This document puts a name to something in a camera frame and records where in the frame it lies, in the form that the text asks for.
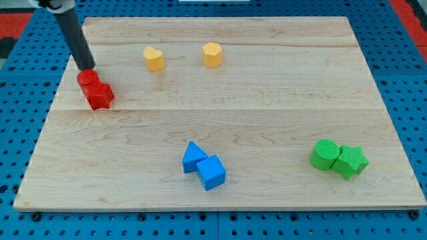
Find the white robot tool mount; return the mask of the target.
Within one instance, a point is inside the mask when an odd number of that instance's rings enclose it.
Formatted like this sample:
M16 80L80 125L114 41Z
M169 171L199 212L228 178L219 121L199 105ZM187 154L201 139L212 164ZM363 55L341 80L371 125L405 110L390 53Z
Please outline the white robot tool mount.
M75 7L75 0L28 0L35 8L45 8L50 13L64 13Z

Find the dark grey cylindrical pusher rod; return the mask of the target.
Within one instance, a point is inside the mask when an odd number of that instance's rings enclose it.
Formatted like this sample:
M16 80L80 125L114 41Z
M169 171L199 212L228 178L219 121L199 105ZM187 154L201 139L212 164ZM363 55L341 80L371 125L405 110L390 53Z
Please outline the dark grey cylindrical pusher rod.
M80 71L93 69L95 67L95 60L74 8L66 10L63 13L54 13L53 15L77 68Z

